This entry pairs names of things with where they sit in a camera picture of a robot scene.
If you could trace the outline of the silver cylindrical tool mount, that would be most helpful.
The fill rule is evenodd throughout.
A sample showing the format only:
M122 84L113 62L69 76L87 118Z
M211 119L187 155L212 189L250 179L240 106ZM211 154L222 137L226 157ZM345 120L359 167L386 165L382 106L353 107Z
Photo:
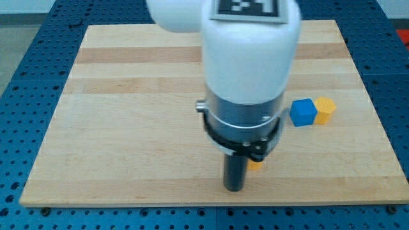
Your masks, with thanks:
M196 102L203 114L203 126L213 144L229 156L262 162L278 144L286 109L284 94L263 103L233 103L206 88L206 96Z

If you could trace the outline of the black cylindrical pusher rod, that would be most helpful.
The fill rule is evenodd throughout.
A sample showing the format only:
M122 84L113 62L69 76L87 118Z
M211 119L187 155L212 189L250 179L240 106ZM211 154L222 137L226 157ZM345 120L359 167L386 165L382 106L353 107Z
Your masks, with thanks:
M247 157L233 152L224 157L223 183L227 190L238 192L243 189L247 172Z

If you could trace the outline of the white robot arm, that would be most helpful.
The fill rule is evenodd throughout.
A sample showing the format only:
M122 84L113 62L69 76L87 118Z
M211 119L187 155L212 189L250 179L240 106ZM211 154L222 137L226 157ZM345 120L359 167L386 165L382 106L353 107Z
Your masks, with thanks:
M148 0L153 21L173 33L199 33L206 96L196 103L224 157L223 183L243 188L247 162L279 142L281 107L301 30L295 1Z

